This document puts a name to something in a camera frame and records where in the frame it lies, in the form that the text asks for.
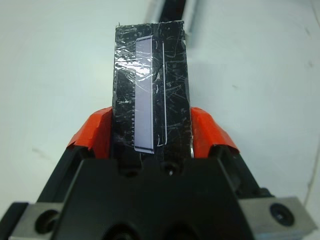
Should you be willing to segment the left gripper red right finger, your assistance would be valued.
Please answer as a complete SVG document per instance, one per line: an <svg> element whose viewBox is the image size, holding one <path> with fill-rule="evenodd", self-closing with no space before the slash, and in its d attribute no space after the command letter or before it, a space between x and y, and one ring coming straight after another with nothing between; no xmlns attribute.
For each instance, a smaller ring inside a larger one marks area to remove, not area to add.
<svg viewBox="0 0 320 240"><path fill-rule="evenodd" d="M220 160L238 198L262 197L263 189L259 187L228 133L203 109L192 107L190 113L194 157Z"/></svg>

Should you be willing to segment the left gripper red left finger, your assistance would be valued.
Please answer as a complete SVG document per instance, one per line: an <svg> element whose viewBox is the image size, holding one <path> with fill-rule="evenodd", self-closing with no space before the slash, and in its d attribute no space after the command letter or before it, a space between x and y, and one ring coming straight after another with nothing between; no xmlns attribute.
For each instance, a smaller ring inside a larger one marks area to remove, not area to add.
<svg viewBox="0 0 320 240"><path fill-rule="evenodd" d="M84 159L110 156L112 107L92 113L73 135L37 201L62 203Z"/></svg>

